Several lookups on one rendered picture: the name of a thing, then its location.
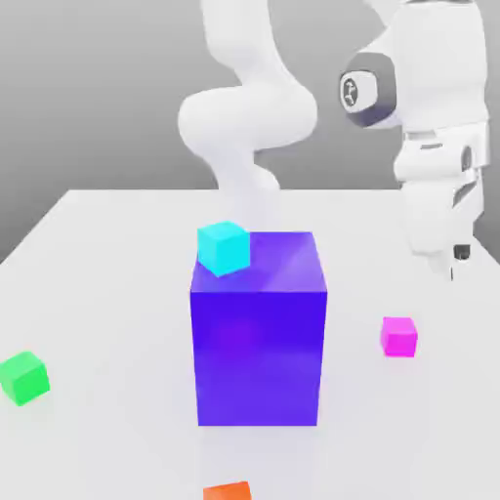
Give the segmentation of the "large purple box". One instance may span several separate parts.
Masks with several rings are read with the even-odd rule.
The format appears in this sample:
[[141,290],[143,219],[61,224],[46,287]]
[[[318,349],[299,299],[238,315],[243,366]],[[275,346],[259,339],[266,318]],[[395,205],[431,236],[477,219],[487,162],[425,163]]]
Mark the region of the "large purple box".
[[199,425],[316,425],[327,297],[310,232],[252,233],[250,267],[222,277],[196,264]]

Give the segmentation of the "small cyan cube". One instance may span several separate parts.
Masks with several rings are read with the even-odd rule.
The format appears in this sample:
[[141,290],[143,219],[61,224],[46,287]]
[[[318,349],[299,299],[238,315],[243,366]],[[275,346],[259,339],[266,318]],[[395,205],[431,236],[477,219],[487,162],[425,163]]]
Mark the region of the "small cyan cube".
[[225,221],[197,230],[197,260],[220,277],[250,266],[250,232]]

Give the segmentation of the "small green cube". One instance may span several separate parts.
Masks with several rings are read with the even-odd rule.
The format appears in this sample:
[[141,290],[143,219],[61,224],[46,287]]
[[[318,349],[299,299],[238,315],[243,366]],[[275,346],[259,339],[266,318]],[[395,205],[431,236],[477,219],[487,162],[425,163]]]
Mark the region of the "small green cube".
[[0,386],[17,406],[50,391],[44,362],[32,352],[16,354],[0,363]]

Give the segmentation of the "small orange cube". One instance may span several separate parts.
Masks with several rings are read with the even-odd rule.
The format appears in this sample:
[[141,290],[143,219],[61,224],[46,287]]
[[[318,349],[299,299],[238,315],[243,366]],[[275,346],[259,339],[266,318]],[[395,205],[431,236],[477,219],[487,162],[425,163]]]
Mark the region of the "small orange cube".
[[247,481],[208,486],[203,488],[203,500],[252,500]]

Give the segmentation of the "small magenta cube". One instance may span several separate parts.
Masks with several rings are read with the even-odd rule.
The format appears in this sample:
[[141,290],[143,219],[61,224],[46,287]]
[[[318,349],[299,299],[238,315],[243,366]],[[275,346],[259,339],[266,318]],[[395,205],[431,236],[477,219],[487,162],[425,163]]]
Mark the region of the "small magenta cube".
[[382,323],[381,345],[385,356],[413,357],[418,332],[411,317],[385,316]]

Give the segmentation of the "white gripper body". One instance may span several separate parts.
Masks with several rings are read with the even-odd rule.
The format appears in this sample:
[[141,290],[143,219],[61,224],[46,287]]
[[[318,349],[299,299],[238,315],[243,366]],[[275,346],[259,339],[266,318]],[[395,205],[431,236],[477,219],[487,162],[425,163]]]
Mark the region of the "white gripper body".
[[395,161],[410,248],[453,254],[472,244],[484,211],[482,170],[490,163],[489,125],[407,133]]

